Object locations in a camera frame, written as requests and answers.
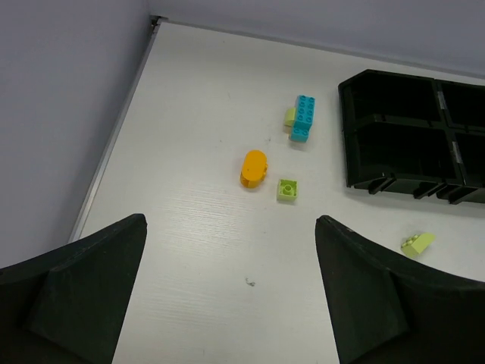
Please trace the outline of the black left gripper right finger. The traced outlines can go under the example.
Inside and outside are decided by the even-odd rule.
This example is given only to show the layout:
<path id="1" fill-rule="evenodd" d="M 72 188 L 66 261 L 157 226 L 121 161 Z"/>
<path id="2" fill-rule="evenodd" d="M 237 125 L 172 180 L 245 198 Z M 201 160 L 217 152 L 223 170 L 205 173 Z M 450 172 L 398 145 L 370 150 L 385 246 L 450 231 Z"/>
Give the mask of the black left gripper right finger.
<path id="1" fill-rule="evenodd" d="M 408 259 L 328 215 L 315 243 L 341 363 L 482 363 L 484 284 Z"/>

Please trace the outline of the light green sloped lego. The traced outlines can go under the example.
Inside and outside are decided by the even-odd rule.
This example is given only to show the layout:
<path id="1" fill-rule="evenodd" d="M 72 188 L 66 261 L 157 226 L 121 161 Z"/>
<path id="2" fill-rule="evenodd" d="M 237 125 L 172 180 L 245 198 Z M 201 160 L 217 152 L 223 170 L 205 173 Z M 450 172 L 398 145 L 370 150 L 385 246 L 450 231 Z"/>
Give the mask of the light green sloped lego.
<path id="1" fill-rule="evenodd" d="M 422 252 L 425 251 L 426 248 L 428 248 L 435 239 L 436 236 L 432 233 L 413 235 L 402 243 L 401 251 L 408 258 L 415 259 L 420 254 L 422 254 Z"/>

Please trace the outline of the black four-compartment bin tray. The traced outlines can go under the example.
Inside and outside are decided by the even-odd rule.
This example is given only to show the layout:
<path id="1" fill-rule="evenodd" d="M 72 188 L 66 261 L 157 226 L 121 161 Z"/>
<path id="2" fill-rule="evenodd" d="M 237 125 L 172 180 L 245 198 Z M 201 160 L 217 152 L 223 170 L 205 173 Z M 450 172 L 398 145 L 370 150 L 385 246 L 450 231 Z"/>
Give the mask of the black four-compartment bin tray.
<path id="1" fill-rule="evenodd" d="M 338 86 L 346 185 L 484 202 L 484 87 L 366 70 Z"/>

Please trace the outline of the turquoise lego block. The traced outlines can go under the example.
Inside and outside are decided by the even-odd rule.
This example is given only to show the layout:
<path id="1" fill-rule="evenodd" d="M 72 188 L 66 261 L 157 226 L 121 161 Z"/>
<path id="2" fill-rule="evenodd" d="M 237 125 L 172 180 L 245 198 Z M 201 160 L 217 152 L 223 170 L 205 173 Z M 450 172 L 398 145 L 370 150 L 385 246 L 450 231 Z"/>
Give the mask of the turquoise lego block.
<path id="1" fill-rule="evenodd" d="M 296 99 L 296 114 L 289 139 L 297 143 L 306 143 L 314 121 L 315 98 L 299 95 Z"/>

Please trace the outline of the orange rounded lego block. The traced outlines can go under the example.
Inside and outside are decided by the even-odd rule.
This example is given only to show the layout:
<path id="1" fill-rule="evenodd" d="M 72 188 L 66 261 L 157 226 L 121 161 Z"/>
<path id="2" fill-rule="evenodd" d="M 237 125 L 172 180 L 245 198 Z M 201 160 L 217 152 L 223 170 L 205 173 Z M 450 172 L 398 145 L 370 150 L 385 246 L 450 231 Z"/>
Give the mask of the orange rounded lego block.
<path id="1" fill-rule="evenodd" d="M 256 188 L 266 177 L 267 156 L 260 150 L 251 150 L 246 154 L 240 172 L 240 182 L 245 188 Z"/>

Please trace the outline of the light green square lego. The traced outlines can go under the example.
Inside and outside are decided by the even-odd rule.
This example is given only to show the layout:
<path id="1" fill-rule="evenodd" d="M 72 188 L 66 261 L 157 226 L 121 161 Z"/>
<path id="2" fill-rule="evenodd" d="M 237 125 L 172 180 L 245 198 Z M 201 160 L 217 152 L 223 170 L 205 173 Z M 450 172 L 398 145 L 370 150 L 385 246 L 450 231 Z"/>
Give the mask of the light green square lego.
<path id="1" fill-rule="evenodd" d="M 277 201 L 295 202 L 298 197 L 298 182 L 296 180 L 279 179 L 277 185 Z"/>

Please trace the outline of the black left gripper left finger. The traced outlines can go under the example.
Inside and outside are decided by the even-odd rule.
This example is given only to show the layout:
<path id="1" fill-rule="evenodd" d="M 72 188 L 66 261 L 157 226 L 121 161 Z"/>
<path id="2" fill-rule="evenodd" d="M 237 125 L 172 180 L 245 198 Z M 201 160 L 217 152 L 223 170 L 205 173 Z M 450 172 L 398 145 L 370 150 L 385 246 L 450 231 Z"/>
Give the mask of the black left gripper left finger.
<path id="1" fill-rule="evenodd" d="M 1 269 L 3 363 L 110 363 L 147 236 L 133 214 Z"/>

